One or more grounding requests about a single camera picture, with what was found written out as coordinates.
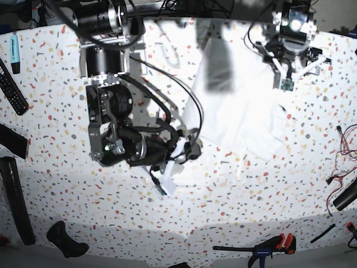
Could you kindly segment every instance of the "white cloth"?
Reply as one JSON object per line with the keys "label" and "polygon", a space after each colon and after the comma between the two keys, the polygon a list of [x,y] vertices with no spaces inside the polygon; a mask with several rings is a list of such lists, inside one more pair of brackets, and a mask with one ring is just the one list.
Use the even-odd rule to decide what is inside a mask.
{"label": "white cloth", "polygon": [[[211,38],[192,91],[204,109],[201,135],[221,147],[242,147],[263,160],[284,145],[286,112],[283,91],[273,89],[274,74],[262,57],[246,47]],[[183,114],[187,129],[199,126],[189,100]]]}

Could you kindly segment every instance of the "terrazzo table surface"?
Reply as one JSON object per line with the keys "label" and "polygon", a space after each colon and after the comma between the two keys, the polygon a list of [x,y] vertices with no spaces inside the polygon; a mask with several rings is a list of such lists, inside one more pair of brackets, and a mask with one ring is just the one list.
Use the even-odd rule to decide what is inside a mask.
{"label": "terrazzo table surface", "polygon": [[[141,58],[177,75],[192,86],[202,44],[212,37],[243,47],[244,22],[180,19],[145,20],[143,42],[133,49]],[[9,63],[10,33],[0,36],[0,57]],[[79,43],[63,25],[17,32],[21,73],[13,78],[30,110],[19,117],[1,94],[0,123],[31,140],[26,161],[17,158],[22,190],[36,244],[53,247],[47,230],[58,220],[69,235],[86,242],[88,254],[170,266],[192,267],[246,253],[213,251],[213,245],[254,246],[263,239],[293,233],[297,250],[346,242],[344,225],[355,221],[357,202],[343,212],[326,198],[337,185],[325,180],[339,148],[337,125],[355,123],[357,40],[320,32],[315,40],[332,59],[320,76],[297,83],[285,107],[286,146],[269,161],[248,151],[219,148],[203,140],[203,155],[176,170],[176,198],[161,198],[141,167],[126,163],[103,168],[89,157],[85,86],[79,79]],[[168,78],[131,61],[131,75],[159,89],[182,114],[186,93]],[[157,107],[134,88],[134,111],[145,125]],[[1,156],[12,156],[4,147]],[[345,179],[348,185],[353,174]],[[18,239],[4,192],[0,234]],[[329,225],[337,228],[310,241]]]}

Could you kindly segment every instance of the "black game controller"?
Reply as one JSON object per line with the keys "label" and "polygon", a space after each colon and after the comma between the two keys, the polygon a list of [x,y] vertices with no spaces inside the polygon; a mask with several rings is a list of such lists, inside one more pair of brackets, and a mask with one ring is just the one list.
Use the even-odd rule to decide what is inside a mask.
{"label": "black game controller", "polygon": [[89,246],[86,243],[77,243],[66,233],[64,221],[56,222],[47,232],[47,239],[58,247],[66,258],[84,255]]}

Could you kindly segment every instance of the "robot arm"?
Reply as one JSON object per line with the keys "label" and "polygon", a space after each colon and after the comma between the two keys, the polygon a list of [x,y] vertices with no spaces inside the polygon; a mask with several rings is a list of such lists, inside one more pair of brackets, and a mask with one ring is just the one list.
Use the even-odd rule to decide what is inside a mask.
{"label": "robot arm", "polygon": [[[193,135],[185,137],[182,131],[170,125],[170,110],[144,85],[129,76],[127,42],[130,35],[125,1],[100,0],[74,8],[73,12],[75,26],[71,25],[72,28],[77,33],[79,29],[90,35],[90,38],[78,37],[80,76],[91,81],[86,87],[91,158],[102,166],[113,166],[121,161],[130,166],[150,166],[150,176],[159,191],[163,195],[172,195],[172,188],[161,187],[162,181],[151,171],[162,170],[166,178],[170,176],[175,160],[196,159],[201,151]],[[133,98],[126,83],[134,85],[165,112],[165,120],[156,118],[157,127],[133,126],[129,118]],[[107,131],[103,131],[104,125],[108,125]],[[160,137],[162,131],[170,133],[168,141]]]}
{"label": "robot arm", "polygon": [[317,31],[310,8],[311,0],[285,0],[281,10],[273,11],[269,41],[255,44],[264,61],[274,66],[274,88],[292,91],[297,79],[319,75],[320,65],[331,63],[322,50],[310,47]]}

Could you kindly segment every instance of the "red wires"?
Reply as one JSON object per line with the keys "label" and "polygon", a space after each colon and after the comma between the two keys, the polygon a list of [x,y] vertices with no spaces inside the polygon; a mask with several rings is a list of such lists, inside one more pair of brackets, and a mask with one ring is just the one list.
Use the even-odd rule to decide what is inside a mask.
{"label": "red wires", "polygon": [[333,180],[337,180],[340,185],[338,188],[336,188],[335,190],[332,191],[332,193],[327,197],[326,200],[326,208],[327,211],[329,212],[329,215],[332,216],[331,212],[330,212],[330,208],[329,208],[329,203],[330,203],[330,199],[336,194],[339,193],[342,188],[343,188],[343,179],[344,177],[346,177],[348,174],[350,174],[351,172],[353,172],[354,170],[357,169],[357,164],[354,165],[351,169],[347,170],[347,171],[340,171],[337,174],[334,175],[334,173],[336,171],[338,171],[337,168],[337,157],[339,154],[345,156],[344,161],[346,160],[346,157],[350,160],[350,161],[357,161],[357,150],[351,150],[349,148],[349,144],[352,143],[353,138],[356,136],[356,134],[353,137],[349,137],[352,132],[357,129],[357,125],[352,125],[349,126],[344,133],[342,133],[341,127],[338,126],[337,130],[340,134],[341,137],[341,144],[340,144],[340,151],[338,151],[336,153],[336,157],[335,157],[335,169],[333,170],[333,172],[331,173],[330,178],[327,180],[327,183],[330,184]]}

